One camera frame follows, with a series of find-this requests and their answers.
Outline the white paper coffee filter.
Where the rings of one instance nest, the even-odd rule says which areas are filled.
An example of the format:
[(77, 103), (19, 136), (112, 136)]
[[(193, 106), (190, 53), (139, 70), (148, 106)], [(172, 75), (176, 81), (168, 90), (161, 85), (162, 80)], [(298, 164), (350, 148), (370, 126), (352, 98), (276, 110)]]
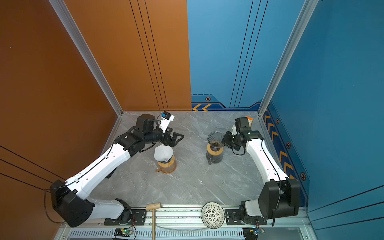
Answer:
[(172, 160), (174, 156), (174, 151), (172, 147), (160, 145), (155, 148), (154, 158), (159, 163), (166, 164)]

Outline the wooden ring holder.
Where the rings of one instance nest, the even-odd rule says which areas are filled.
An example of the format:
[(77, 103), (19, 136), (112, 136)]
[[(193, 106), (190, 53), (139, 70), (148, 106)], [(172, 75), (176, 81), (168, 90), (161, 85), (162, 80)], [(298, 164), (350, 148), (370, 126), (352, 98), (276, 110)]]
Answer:
[(207, 153), (212, 155), (212, 156), (220, 156), (224, 151), (224, 148), (221, 147), (215, 147), (211, 146), (210, 144), (207, 145)]
[(162, 163), (162, 162), (159, 162), (159, 161), (158, 161), (158, 164), (159, 164), (159, 166), (162, 167), (162, 168), (169, 168), (169, 167), (172, 167), (172, 166), (175, 164), (175, 159), (172, 158), (172, 159), (171, 159), (169, 162), (167, 162), (167, 163)]

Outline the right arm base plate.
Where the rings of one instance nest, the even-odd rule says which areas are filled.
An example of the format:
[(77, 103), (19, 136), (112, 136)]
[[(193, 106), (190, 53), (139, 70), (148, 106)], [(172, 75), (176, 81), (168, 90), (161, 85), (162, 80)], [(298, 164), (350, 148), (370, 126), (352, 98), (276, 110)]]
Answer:
[(245, 211), (240, 209), (226, 209), (225, 214), (227, 225), (267, 225), (267, 221), (263, 217), (248, 216)]

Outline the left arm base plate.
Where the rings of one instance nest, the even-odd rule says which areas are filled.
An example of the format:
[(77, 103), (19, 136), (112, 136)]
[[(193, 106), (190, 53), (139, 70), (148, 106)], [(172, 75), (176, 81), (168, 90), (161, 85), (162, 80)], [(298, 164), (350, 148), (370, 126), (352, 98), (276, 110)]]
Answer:
[(147, 211), (145, 209), (131, 209), (126, 222), (122, 218), (105, 219), (105, 226), (143, 226), (146, 221)]

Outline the grey glass pitcher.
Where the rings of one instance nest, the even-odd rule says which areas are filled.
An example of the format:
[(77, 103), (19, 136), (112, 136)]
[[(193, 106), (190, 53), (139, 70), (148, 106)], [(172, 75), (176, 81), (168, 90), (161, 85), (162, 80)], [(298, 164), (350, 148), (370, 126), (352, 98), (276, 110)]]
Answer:
[(214, 156), (210, 153), (206, 153), (206, 158), (208, 160), (208, 164), (211, 165), (211, 164), (217, 164), (217, 163), (220, 163), (222, 160), (223, 160), (223, 154), (220, 154), (220, 155), (217, 155), (217, 156)]

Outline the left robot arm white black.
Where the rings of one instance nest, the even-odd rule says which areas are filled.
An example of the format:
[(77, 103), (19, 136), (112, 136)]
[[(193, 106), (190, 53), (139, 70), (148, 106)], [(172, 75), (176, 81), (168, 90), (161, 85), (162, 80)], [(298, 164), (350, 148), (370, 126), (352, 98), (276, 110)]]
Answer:
[(57, 180), (51, 185), (53, 209), (72, 228), (92, 219), (110, 219), (119, 225), (126, 225), (132, 215), (129, 204), (121, 199), (105, 201), (89, 196), (121, 164), (147, 151), (146, 145), (155, 147), (154, 157), (159, 171), (173, 171), (177, 165), (173, 147), (184, 138), (169, 127), (173, 120), (174, 115), (169, 112), (161, 113), (160, 119), (149, 114), (139, 116), (136, 125), (116, 137), (111, 147), (93, 163), (66, 181)]

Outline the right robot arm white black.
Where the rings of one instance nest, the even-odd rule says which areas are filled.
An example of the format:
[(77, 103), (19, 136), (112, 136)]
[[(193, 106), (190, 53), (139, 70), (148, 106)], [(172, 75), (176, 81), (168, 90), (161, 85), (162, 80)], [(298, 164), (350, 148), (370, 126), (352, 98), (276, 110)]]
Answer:
[(254, 160), (264, 181), (263, 189), (256, 200), (241, 202), (241, 220), (251, 224), (257, 218), (274, 220), (297, 216), (300, 208), (301, 188), (299, 181), (291, 179), (280, 168), (267, 149), (263, 136), (258, 131), (226, 132), (222, 143), (233, 151), (244, 148), (244, 153)]

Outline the orange glass carafe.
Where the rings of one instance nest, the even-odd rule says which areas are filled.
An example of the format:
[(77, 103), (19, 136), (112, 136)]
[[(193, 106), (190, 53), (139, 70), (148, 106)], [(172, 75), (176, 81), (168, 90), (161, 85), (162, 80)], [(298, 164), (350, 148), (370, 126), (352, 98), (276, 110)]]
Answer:
[(168, 166), (168, 167), (158, 166), (156, 168), (156, 173), (162, 172), (162, 173), (165, 173), (165, 174), (170, 174), (170, 173), (175, 171), (176, 167), (177, 167), (176, 163), (174, 163), (173, 165)]

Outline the grey glass dripper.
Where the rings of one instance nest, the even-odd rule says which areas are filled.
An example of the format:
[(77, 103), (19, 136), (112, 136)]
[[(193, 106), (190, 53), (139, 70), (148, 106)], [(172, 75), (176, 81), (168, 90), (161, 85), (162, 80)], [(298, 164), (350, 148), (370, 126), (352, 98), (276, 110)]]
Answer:
[(222, 143), (224, 138), (224, 134), (219, 131), (211, 132), (208, 135), (208, 144), (211, 146), (211, 148), (220, 149), (224, 146)]

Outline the coffee filter pack orange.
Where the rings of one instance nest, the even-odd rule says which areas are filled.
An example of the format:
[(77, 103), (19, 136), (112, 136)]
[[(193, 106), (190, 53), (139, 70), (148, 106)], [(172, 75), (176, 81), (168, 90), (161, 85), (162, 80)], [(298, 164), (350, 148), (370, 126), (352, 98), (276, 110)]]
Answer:
[(254, 119), (252, 119), (252, 118), (250, 118), (250, 117), (248, 117), (248, 116), (246, 116), (246, 118), (247, 118), (247, 120), (248, 120), (248, 122), (249, 122), (249, 126), (251, 127), (252, 124), (253, 124), (253, 120), (254, 120)]

